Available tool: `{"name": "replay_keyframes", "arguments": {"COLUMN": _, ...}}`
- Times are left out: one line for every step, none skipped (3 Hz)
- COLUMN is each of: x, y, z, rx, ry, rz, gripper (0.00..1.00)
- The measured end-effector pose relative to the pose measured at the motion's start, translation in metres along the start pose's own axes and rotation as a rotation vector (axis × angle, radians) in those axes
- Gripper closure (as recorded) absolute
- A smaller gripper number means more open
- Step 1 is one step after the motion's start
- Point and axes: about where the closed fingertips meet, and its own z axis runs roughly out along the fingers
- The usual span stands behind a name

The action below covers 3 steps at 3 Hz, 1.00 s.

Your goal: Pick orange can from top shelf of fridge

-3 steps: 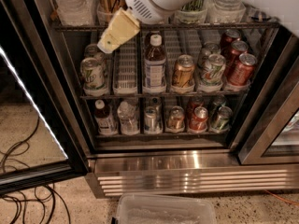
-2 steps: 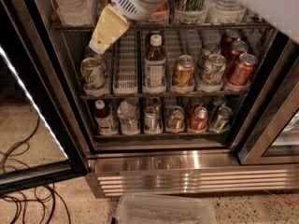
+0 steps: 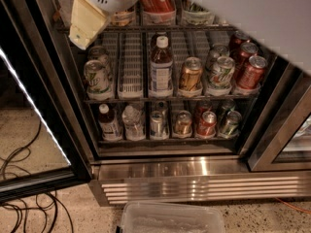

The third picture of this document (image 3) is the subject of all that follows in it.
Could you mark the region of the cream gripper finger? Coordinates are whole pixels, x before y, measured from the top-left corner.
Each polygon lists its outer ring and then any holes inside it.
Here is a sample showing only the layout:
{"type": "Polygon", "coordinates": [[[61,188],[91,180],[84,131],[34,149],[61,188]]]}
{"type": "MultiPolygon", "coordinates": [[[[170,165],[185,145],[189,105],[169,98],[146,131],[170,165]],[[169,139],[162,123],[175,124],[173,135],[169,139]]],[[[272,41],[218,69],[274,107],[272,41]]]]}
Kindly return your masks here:
{"type": "Polygon", "coordinates": [[[69,39],[79,49],[86,50],[108,24],[108,15],[88,0],[74,0],[69,39]]]}

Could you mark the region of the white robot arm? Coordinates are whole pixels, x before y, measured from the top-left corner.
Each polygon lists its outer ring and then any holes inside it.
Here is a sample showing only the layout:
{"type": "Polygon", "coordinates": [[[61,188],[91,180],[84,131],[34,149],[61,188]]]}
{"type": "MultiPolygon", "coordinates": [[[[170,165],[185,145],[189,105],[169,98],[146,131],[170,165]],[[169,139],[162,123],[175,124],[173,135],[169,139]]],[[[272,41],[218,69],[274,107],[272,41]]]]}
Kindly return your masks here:
{"type": "MultiPolygon", "coordinates": [[[[69,39],[84,50],[138,0],[74,0],[69,39]]],[[[191,0],[311,74],[311,0],[191,0]]]]}

